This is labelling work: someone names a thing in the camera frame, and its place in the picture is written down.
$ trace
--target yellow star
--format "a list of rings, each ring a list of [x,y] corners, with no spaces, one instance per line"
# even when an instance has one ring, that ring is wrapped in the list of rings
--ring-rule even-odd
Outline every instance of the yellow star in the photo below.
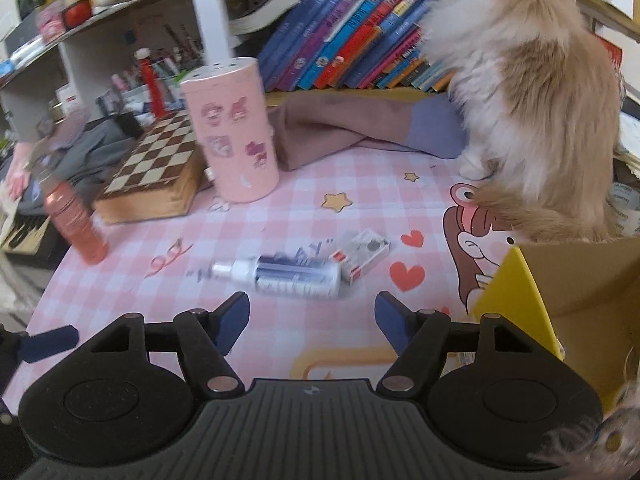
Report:
[[[334,195],[332,193],[327,193],[324,196],[324,203],[321,207],[326,209],[333,209],[335,212],[339,213],[345,207],[353,205],[353,202],[347,198],[346,193],[338,193]]]

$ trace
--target gray ribbed panel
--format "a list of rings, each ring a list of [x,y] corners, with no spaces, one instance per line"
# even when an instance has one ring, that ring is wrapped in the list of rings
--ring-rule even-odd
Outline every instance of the gray ribbed panel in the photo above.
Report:
[[[20,480],[555,480],[477,464],[441,443],[410,402],[368,381],[259,380],[207,404],[156,456],[90,469],[40,460]]]

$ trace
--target fluffy orange and white cat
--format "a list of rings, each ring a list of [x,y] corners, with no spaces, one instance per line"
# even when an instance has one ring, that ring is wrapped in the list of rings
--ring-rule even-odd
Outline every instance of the fluffy orange and white cat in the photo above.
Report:
[[[433,0],[422,26],[456,70],[460,175],[493,174],[476,202],[533,240],[610,237],[620,86],[575,0]]]

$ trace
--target yellow box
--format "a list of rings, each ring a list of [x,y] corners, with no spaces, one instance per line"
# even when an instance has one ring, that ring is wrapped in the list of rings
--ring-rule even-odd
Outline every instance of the yellow box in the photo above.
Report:
[[[479,320],[488,312],[507,317],[558,358],[561,344],[564,362],[608,410],[625,367],[638,366],[640,237],[513,248],[471,315]]]

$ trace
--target checkered board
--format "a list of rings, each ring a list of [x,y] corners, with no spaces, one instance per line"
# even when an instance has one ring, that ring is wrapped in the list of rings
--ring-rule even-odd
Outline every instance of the checkered board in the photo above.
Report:
[[[196,147],[186,110],[156,124],[131,152],[104,189],[102,198],[161,189],[175,183]]]

